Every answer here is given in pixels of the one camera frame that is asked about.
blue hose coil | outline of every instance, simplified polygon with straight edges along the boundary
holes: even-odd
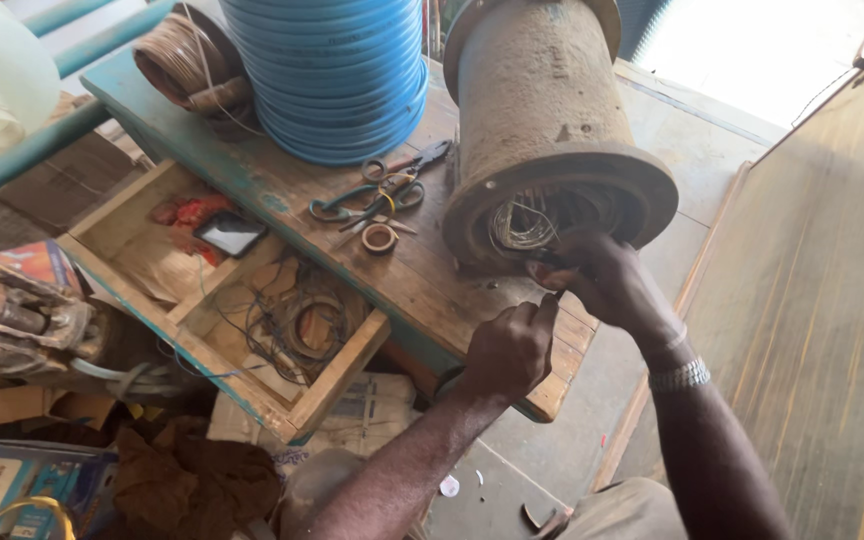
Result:
[[[357,166],[400,146],[426,110],[422,0],[220,0],[283,150]]]

yellow wire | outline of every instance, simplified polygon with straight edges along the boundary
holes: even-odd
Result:
[[[391,207],[391,212],[389,213],[389,219],[386,220],[386,224],[388,224],[389,221],[392,221],[392,216],[396,215],[396,201],[393,201],[392,197],[390,197],[389,194],[386,193],[385,190],[382,189],[382,182],[385,182],[394,176],[404,176],[405,178],[407,178],[409,180],[414,180],[416,178],[416,175],[414,175],[414,174],[389,173],[389,174],[385,175],[384,177],[382,177],[382,180],[378,182],[378,194],[385,197],[389,201],[389,206]],[[393,235],[395,235],[395,238],[398,239],[399,233],[396,232],[396,230],[392,227],[389,227],[389,229],[391,229],[391,233]]]
[[[55,500],[53,497],[43,497],[42,495],[18,498],[0,510],[0,518],[9,512],[21,509],[22,507],[36,507],[37,509],[44,507],[51,510],[52,515],[60,525],[62,540],[76,540],[75,532],[72,531],[72,520],[69,518],[69,512],[66,509],[66,506],[58,500]]]

wooden workbench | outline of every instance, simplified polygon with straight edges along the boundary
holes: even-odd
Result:
[[[525,277],[499,278],[490,288],[488,276],[457,274],[441,235],[440,220],[450,196],[442,164],[421,172],[424,202],[395,215],[417,235],[402,234],[392,254],[382,257],[367,254],[357,241],[336,250],[331,246],[342,236],[338,226],[313,219],[308,203],[329,200],[355,185],[361,178],[358,167],[311,165],[283,152],[267,137],[220,142],[201,117],[152,88],[133,63],[131,51],[114,55],[81,80],[150,158],[184,164],[345,279],[390,317],[392,339],[437,375],[463,362],[479,323],[509,306],[542,298],[544,291]],[[391,156],[452,139],[457,122],[458,108],[446,90],[441,66],[433,62],[424,116],[407,143]],[[598,324],[574,296],[566,295],[560,305],[552,374],[517,406],[537,422],[555,419]]]

wristwatch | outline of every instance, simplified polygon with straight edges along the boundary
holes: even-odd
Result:
[[[706,362],[703,362],[702,356],[699,356],[672,371],[650,373],[649,388],[652,389],[653,393],[658,394],[679,392],[681,390],[688,390],[691,387],[705,385],[712,377],[712,374],[709,373],[709,368],[706,367]]]

man's leg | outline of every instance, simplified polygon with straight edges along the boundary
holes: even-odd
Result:
[[[285,482],[282,497],[272,516],[272,530],[279,540],[295,538],[306,519],[329,501],[332,492],[365,464],[364,457],[346,449],[329,448],[302,463]],[[422,527],[413,523],[407,538],[425,538]]]
[[[687,540],[672,492],[629,478],[579,501],[560,540]]]

